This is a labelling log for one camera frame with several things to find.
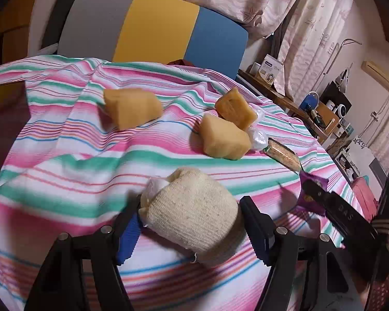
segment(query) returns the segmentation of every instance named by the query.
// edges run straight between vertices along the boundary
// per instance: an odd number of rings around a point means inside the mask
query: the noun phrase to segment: yellow sponge
[[[199,128],[203,151],[214,158],[237,160],[251,148],[248,134],[235,124],[212,114],[205,114]]]
[[[258,117],[237,88],[231,89],[220,97],[215,104],[215,109],[223,118],[233,122],[241,130],[250,127]]]
[[[104,101],[119,131],[132,129],[163,115],[156,95],[141,89],[105,89]]]

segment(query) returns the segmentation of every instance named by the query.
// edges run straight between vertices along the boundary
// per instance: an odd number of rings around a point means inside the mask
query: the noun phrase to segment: white box
[[[264,80],[265,83],[272,85],[275,78],[282,69],[283,64],[270,55],[266,55],[264,61],[259,67],[257,77]]]

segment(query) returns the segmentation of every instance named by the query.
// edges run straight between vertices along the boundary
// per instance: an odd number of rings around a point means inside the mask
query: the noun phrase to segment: metal bolt
[[[112,232],[112,227],[110,225],[103,225],[101,227],[101,232],[103,234],[109,234],[110,232]]]
[[[288,229],[285,227],[277,227],[275,230],[278,234],[285,235],[288,232]]]
[[[67,232],[61,232],[58,236],[59,241],[64,241],[69,237],[69,234]]]
[[[322,240],[323,242],[329,242],[330,236],[328,236],[327,234],[320,234],[320,240]]]

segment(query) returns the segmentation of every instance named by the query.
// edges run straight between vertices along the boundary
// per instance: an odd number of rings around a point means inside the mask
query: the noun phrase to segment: purple snack wrapper
[[[301,192],[297,200],[297,209],[312,211],[313,213],[316,213],[318,215],[326,216],[326,210],[324,209],[324,207],[318,204],[316,201],[314,201],[311,196],[305,194],[304,191],[302,190],[302,184],[306,180],[314,181],[325,191],[327,190],[327,185],[329,184],[328,179],[301,171],[300,172]]]

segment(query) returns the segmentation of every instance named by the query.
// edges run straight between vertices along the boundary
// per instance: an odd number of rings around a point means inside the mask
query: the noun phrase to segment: striped bedsheet
[[[358,211],[349,185],[303,123],[265,97],[256,97],[212,70],[156,63],[110,63],[87,58],[38,56],[0,66],[0,84],[26,81],[31,119],[0,172],[0,297],[22,310],[56,236],[89,234],[110,223],[150,177],[179,166],[198,167],[239,200],[250,195],[260,211],[300,235],[341,236],[325,218],[295,210],[297,174],[258,152],[241,160],[202,153],[199,123],[215,101],[238,87],[265,110],[259,123],[294,150],[306,172],[329,179]],[[104,88],[139,87],[157,95],[164,115],[118,132],[104,110]],[[92,309],[98,309],[89,263],[84,263]],[[226,263],[207,269],[190,263],[178,246],[144,230],[120,274],[135,310],[253,310],[269,269],[249,243]],[[297,305],[299,266],[290,308]]]

